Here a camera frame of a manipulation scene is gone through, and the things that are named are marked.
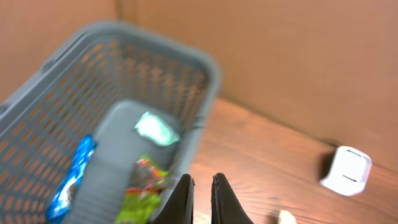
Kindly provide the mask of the beige wrapper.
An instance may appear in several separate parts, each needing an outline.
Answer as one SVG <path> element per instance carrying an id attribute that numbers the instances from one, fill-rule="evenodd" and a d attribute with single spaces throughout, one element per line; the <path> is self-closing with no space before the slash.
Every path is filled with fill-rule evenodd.
<path id="1" fill-rule="evenodd" d="M 194 215 L 194 224 L 210 224 L 211 215 L 199 212 Z M 268 216 L 267 223 L 272 224 L 297 224 L 296 218 L 287 210 L 280 210 L 279 213 Z"/>

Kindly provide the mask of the blue snack packet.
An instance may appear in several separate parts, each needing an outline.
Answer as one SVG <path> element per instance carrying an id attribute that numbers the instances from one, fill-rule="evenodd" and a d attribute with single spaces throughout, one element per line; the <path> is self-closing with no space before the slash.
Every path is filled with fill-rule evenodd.
<path id="1" fill-rule="evenodd" d="M 84 136 L 75 149 L 72 163 L 57 193 L 46 210 L 49 223 L 61 223 L 71 210 L 75 195 L 78 192 L 86 166 L 96 149 L 92 135 Z"/>

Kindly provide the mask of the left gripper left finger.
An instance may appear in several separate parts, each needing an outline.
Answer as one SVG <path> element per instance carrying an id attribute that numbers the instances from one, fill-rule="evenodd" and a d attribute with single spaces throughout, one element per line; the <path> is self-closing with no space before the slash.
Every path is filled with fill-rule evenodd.
<path id="1" fill-rule="evenodd" d="M 194 186 L 191 175 L 182 175 L 164 208 L 152 224 L 192 224 Z"/>

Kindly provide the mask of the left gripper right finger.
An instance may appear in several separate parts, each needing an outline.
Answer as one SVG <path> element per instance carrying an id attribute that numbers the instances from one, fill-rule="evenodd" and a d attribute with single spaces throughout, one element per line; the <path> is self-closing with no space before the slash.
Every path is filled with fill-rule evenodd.
<path id="1" fill-rule="evenodd" d="M 212 224 L 253 224 L 243 210 L 226 176 L 217 173 L 213 176 L 211 188 Z"/>

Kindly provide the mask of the green snack packet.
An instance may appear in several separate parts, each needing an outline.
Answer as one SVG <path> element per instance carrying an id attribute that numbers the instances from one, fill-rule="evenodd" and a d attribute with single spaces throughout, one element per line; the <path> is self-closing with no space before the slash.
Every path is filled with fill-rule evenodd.
<path id="1" fill-rule="evenodd" d="M 149 155 L 141 155 L 134 163 L 115 224 L 146 224 L 161 203 L 168 175 Z"/>

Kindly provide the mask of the teal white snack packet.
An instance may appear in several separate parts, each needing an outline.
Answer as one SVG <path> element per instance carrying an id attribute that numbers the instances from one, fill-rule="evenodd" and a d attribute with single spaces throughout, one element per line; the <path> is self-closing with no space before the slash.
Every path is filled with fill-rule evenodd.
<path id="1" fill-rule="evenodd" d="M 134 129 L 144 138 L 158 146 L 166 147 L 180 140 L 180 135 L 160 117 L 145 112 L 138 120 Z"/>

